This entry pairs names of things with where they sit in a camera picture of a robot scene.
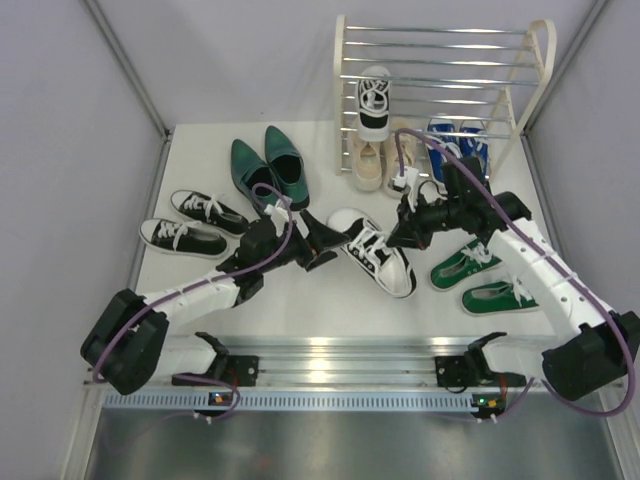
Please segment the black white sneaker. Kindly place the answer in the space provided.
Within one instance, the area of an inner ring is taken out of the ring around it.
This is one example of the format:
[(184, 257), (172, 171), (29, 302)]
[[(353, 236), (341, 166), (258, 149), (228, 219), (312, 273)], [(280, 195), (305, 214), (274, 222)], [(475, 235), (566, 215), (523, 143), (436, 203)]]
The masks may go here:
[(365, 69), (357, 80), (357, 130), (366, 142), (383, 142), (390, 134), (390, 72), (381, 65)]
[(417, 278), (408, 258), (400, 248), (386, 244), (387, 235), (371, 216), (341, 208), (328, 216), (327, 226), (349, 237), (341, 250), (385, 293), (404, 299), (415, 292)]

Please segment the dark green leather shoe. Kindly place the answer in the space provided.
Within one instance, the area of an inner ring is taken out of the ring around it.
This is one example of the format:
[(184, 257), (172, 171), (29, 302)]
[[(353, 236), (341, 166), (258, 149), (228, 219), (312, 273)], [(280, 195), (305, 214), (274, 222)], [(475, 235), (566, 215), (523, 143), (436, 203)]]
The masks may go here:
[(265, 159), (273, 172), (279, 191), (291, 201), (293, 211), (309, 206), (310, 193), (303, 158), (286, 134), (268, 126), (264, 141)]
[(283, 193), (275, 171), (240, 139), (234, 139), (230, 152), (231, 178), (236, 189), (244, 195), (259, 216), (267, 205), (278, 201), (276, 193)]

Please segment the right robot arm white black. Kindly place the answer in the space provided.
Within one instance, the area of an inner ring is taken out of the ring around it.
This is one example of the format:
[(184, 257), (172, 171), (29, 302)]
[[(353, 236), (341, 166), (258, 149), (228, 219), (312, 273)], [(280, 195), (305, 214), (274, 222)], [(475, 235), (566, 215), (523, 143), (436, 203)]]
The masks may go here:
[(417, 170), (400, 166), (391, 184), (403, 196), (387, 240), (391, 247), (424, 250), (434, 234), (463, 230), (501, 260), (520, 293), (544, 313), (554, 332), (550, 341), (494, 332), (471, 343), (470, 379), (487, 386), (503, 373), (518, 374), (542, 381), (564, 401), (626, 379), (627, 393), (634, 394), (638, 316), (619, 314), (599, 299), (549, 245), (520, 198), (509, 191), (492, 194), (480, 174), (473, 157), (446, 163), (446, 196), (427, 201)]

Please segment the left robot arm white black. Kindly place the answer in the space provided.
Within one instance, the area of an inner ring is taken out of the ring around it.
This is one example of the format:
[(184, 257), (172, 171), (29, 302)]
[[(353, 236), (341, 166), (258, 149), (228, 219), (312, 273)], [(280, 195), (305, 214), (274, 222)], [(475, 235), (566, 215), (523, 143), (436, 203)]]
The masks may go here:
[(347, 234), (308, 211), (300, 216), (305, 233), (282, 208), (251, 222), (234, 253), (196, 280), (155, 293), (117, 292), (80, 348), (94, 380), (123, 395), (179, 375), (220, 384), (228, 372), (227, 349), (205, 332), (184, 335), (179, 330), (247, 302), (263, 288), (266, 273), (290, 263), (312, 271), (349, 243)]

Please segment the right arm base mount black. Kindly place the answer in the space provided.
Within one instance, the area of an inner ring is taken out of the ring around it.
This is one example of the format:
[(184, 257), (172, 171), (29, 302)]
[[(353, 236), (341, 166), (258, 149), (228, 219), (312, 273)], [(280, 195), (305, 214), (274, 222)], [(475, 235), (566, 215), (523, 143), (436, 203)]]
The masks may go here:
[(482, 370), (465, 355), (434, 358), (437, 385), (452, 393), (462, 393), (470, 387), (498, 387), (496, 374)]

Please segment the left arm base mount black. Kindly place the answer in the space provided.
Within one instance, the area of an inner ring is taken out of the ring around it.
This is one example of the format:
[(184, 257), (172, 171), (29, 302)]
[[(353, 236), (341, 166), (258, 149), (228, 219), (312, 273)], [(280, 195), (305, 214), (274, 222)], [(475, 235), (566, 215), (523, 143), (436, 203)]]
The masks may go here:
[(254, 355), (217, 355), (212, 365), (202, 374), (183, 373), (175, 375), (171, 384), (175, 386), (202, 385), (202, 382), (185, 379), (185, 376), (213, 379), (235, 387), (253, 387), (259, 373), (260, 358)]

